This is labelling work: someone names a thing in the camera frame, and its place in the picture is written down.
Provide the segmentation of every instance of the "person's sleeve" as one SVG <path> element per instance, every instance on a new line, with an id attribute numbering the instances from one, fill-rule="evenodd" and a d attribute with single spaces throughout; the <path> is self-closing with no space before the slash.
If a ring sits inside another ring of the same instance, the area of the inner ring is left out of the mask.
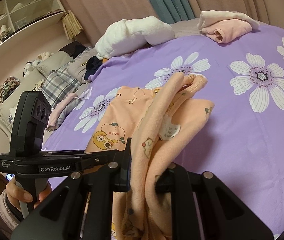
<path id="1" fill-rule="evenodd" d="M 6 203 L 6 190 L 4 190 L 0 196 L 0 230 L 10 238 L 12 231 L 19 223 Z"/>

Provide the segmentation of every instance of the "white clothing label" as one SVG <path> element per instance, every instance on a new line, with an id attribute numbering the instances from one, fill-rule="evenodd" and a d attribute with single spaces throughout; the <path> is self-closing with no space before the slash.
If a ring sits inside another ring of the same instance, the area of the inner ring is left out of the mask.
<path id="1" fill-rule="evenodd" d="M 171 117 L 165 114 L 158 135 L 162 141 L 168 141 L 176 136 L 180 132 L 180 129 L 181 125 L 172 124 Z"/>

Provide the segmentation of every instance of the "metal bolt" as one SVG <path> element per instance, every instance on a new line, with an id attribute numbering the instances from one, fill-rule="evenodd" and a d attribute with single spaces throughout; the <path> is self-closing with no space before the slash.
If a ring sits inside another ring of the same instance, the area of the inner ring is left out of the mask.
<path id="1" fill-rule="evenodd" d="M 81 173 L 78 171 L 75 171 L 71 174 L 72 179 L 78 179 L 79 177 L 81 177 Z"/>
<path id="2" fill-rule="evenodd" d="M 170 165 L 168 166 L 169 169 L 174 169 L 176 167 L 175 163 L 170 163 Z"/>
<path id="3" fill-rule="evenodd" d="M 110 163 L 108 164 L 108 166 L 109 166 L 110 169 L 115 169 L 115 168 L 117 168 L 118 163 L 116 163 L 116 162 L 110 162 Z"/>
<path id="4" fill-rule="evenodd" d="M 206 171 L 205 173 L 203 173 L 203 176 L 204 176 L 206 179 L 212 179 L 212 178 L 213 178 L 213 173 L 210 172 L 210 171 Z"/>

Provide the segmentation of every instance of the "bed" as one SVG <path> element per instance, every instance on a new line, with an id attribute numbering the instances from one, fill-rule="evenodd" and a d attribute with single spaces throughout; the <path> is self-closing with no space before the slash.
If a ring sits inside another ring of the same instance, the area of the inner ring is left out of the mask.
<path id="1" fill-rule="evenodd" d="M 153 89 L 174 72 L 208 79 L 195 98 L 215 103 L 209 122 L 176 163 L 215 173 L 266 223 L 284 231 L 284 30 L 261 25 L 229 44 L 203 35 L 113 57 L 43 150 L 85 149 L 121 86 Z M 50 179 L 54 187 L 63 178 Z"/>

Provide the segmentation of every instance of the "hand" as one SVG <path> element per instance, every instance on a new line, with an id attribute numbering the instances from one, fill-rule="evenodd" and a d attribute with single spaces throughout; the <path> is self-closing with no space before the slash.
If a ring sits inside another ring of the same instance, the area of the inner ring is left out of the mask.
<path id="1" fill-rule="evenodd" d="M 37 201 L 34 204 L 34 208 L 36 208 L 43 200 L 52 192 L 51 184 L 48 182 L 47 187 L 45 190 L 43 190 L 39 194 L 39 199 L 40 201 Z M 21 211 L 20 207 L 20 201 L 29 203 L 33 201 L 32 195 L 27 192 L 26 190 L 18 187 L 16 185 L 15 177 L 11 179 L 9 183 L 6 184 L 6 193 L 7 193 L 7 198 L 10 201 L 10 203 L 15 206 L 18 210 Z"/>

